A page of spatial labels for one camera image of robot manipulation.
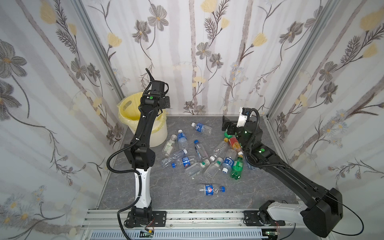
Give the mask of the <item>clear bottle blue label white cap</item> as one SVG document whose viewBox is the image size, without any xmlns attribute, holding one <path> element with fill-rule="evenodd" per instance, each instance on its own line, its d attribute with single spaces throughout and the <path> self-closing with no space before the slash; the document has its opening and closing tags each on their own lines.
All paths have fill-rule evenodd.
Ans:
<svg viewBox="0 0 384 240">
<path fill-rule="evenodd" d="M 191 126 L 197 132 L 200 132 L 200 133 L 205 134 L 207 136 L 211 135 L 211 133 L 212 133 L 212 128 L 207 126 L 207 125 L 204 125 L 204 124 L 201 124 L 201 123 L 192 123 Z"/>
<path fill-rule="evenodd" d="M 224 174 L 227 174 L 231 171 L 235 160 L 237 159 L 237 151 L 234 149 L 228 149 L 224 158 L 224 161 L 222 163 L 222 172 Z"/>
</svg>

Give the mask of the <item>clear bottle Pepsi label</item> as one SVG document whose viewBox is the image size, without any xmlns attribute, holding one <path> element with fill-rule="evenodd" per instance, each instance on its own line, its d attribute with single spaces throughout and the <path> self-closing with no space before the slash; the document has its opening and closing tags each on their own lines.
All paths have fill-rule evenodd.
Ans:
<svg viewBox="0 0 384 240">
<path fill-rule="evenodd" d="M 217 184 L 199 184 L 198 191 L 204 196 L 216 196 L 226 192 L 226 187 Z"/>
</svg>

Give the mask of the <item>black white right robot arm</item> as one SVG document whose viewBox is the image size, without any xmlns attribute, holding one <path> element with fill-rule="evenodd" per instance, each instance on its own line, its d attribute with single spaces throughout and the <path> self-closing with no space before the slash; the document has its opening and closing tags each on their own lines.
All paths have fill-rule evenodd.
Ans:
<svg viewBox="0 0 384 240">
<path fill-rule="evenodd" d="M 343 196 L 309 180 L 285 163 L 279 155 L 261 142 L 262 130 L 257 121 L 246 119 L 242 126 L 223 117 L 222 130 L 235 136 L 243 157 L 251 166 L 273 175 L 303 202 L 284 204 L 274 200 L 264 203 L 258 212 L 261 225 L 285 221 L 306 226 L 315 235 L 325 238 L 343 218 Z"/>
</svg>

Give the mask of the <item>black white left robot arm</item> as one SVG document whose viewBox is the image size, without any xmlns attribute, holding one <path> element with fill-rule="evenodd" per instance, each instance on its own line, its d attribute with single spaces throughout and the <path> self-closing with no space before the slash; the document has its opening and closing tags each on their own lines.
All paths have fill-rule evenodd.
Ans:
<svg viewBox="0 0 384 240">
<path fill-rule="evenodd" d="M 144 90 L 138 110 L 141 115 L 137 130 L 131 143 L 108 157 L 106 166 L 115 174 L 135 174 L 135 201 L 128 207 L 118 211 L 118 223 L 125 232 L 121 213 L 130 210 L 130 220 L 134 224 L 146 225 L 153 221 L 152 200 L 150 195 L 150 172 L 155 163 L 156 154 L 150 149 L 150 138 L 154 122 L 163 109 L 170 107 L 170 98 L 167 96 L 168 84 L 162 81 L 151 80 Z M 129 170 L 115 170 L 111 167 L 111 160 L 119 153 L 125 153 L 132 168 Z"/>
</svg>

